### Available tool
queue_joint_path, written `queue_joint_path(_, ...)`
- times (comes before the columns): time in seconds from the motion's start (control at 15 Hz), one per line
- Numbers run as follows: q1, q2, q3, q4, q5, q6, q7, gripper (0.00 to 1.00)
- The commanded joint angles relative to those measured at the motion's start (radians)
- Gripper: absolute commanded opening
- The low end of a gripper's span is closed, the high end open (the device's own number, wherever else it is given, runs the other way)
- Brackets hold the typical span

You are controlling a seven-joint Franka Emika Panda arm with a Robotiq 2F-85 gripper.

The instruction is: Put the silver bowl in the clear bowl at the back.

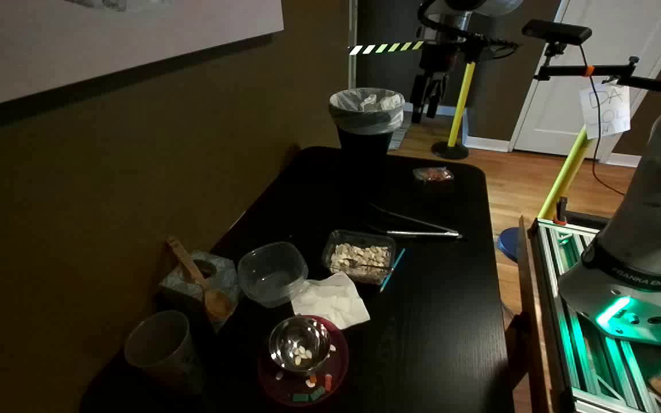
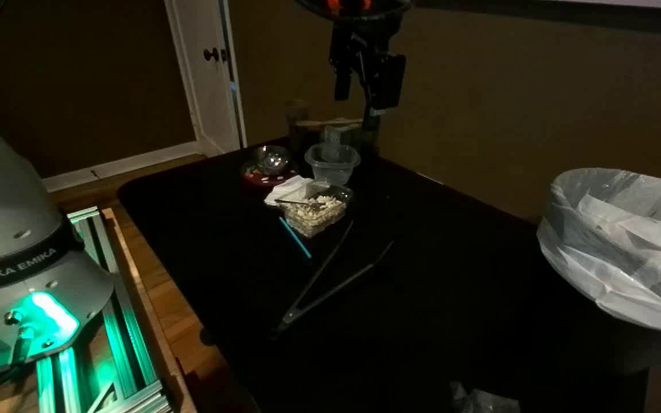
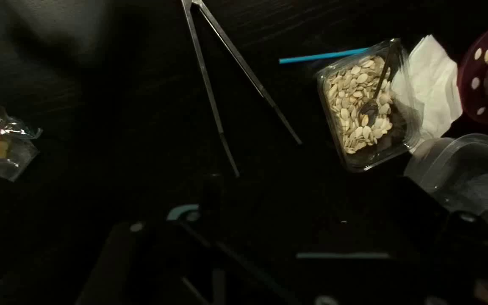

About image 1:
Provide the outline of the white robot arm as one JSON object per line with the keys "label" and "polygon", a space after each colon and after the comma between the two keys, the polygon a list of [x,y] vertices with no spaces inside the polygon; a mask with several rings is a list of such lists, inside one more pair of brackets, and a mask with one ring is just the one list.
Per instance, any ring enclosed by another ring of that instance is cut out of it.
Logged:
{"label": "white robot arm", "polygon": [[661,117],[623,203],[558,291],[602,332],[661,347]]}

